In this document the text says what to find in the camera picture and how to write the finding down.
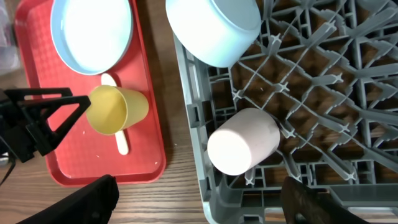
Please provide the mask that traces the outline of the yellow cup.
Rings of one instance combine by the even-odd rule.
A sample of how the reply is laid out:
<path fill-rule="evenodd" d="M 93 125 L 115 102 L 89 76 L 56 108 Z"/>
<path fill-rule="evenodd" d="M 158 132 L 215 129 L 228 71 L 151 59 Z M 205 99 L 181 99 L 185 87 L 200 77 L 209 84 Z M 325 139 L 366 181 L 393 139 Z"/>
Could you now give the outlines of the yellow cup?
<path fill-rule="evenodd" d="M 140 121 L 149 112 L 149 102 L 136 90 L 100 85 L 90 94 L 86 110 L 90 126 L 100 134 L 112 135 Z"/>

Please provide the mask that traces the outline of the pink cup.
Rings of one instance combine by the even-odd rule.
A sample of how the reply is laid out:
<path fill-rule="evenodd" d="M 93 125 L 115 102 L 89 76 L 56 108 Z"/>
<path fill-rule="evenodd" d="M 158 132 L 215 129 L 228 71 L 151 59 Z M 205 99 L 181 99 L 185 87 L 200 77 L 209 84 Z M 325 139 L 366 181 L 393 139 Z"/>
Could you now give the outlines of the pink cup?
<path fill-rule="evenodd" d="M 222 124 L 209 138 L 211 163 L 226 175 L 241 175 L 276 151 L 280 131 L 265 111 L 245 108 Z"/>

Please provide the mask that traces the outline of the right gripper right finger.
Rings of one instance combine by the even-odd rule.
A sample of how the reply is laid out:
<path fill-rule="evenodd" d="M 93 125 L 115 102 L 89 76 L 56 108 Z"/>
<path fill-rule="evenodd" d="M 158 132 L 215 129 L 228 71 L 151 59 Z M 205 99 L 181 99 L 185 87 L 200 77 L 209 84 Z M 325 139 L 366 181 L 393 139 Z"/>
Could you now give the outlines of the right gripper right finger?
<path fill-rule="evenodd" d="M 289 176 L 284 179 L 280 199 L 288 224 L 369 224 Z"/>

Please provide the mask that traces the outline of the light blue bowl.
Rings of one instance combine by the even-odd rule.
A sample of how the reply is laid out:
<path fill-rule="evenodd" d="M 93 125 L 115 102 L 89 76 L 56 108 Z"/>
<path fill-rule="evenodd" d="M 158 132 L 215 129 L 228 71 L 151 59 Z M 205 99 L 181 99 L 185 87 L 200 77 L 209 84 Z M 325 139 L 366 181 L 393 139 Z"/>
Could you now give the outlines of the light blue bowl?
<path fill-rule="evenodd" d="M 213 67 L 233 66 L 261 31 L 255 0 L 166 0 L 165 9 L 182 45 Z"/>

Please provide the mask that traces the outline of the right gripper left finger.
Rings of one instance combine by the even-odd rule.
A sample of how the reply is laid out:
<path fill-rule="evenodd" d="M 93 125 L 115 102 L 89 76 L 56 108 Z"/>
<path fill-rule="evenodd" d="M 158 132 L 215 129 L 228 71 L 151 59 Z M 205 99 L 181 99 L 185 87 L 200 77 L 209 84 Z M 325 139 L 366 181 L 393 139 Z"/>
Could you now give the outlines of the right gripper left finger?
<path fill-rule="evenodd" d="M 116 178 L 107 174 L 21 223 L 107 224 L 118 199 Z"/>

